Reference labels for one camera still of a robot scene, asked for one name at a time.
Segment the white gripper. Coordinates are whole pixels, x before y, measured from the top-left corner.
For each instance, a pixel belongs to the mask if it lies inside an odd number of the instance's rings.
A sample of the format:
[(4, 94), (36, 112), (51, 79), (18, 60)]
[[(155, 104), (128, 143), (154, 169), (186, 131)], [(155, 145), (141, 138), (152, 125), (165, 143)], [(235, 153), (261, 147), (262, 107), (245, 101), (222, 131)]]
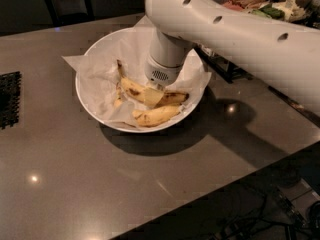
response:
[[(147, 79), (161, 86), (173, 84), (182, 70), (183, 62), (180, 59), (149, 54), (146, 60), (145, 75)], [(155, 107), (162, 99), (164, 92), (151, 87), (144, 89), (144, 104)]]

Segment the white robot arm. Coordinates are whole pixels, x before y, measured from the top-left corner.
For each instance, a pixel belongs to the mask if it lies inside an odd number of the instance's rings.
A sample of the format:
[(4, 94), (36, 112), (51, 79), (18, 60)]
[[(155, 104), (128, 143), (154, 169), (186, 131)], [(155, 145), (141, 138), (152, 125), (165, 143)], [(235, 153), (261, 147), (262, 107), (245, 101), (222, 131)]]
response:
[(145, 74), (174, 83), (201, 44), (320, 115), (320, 31), (227, 9), (213, 0), (146, 0), (155, 27)]

